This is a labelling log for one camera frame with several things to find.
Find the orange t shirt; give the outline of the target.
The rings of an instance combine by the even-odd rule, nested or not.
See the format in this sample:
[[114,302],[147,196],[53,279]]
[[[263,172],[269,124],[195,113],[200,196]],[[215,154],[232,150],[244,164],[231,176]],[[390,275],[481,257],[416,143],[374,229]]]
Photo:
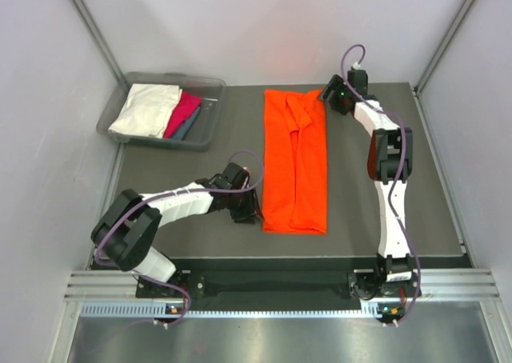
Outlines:
[[326,109],[319,90],[264,93],[263,230],[327,233]]

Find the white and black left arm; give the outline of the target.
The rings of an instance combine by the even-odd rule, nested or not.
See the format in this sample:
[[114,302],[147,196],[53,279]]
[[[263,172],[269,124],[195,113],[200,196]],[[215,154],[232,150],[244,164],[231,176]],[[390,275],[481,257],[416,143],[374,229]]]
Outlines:
[[164,296],[184,293],[186,284],[181,282],[178,268],[153,246],[156,233],[181,219],[224,209],[238,224],[263,219],[250,172],[234,162],[211,178],[162,193],[125,189],[92,230],[94,261],[132,273],[145,287]]

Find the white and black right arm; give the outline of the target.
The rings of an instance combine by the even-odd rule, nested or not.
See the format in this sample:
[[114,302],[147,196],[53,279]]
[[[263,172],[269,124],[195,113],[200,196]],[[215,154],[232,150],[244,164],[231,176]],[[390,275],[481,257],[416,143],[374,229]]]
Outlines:
[[318,96],[324,106],[351,115],[370,137],[367,173],[378,195],[380,240],[373,273],[353,273],[351,291],[363,300],[401,293],[417,281],[415,252],[406,234],[406,189],[412,174],[413,132],[367,93],[364,70],[335,74]]

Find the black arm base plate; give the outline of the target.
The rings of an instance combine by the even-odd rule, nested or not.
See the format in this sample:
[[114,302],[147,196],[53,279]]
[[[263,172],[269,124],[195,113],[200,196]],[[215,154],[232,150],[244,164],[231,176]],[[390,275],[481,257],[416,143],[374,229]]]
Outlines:
[[163,282],[186,289],[194,299],[222,293],[321,293],[342,300],[412,297],[419,287],[410,257],[187,258]]

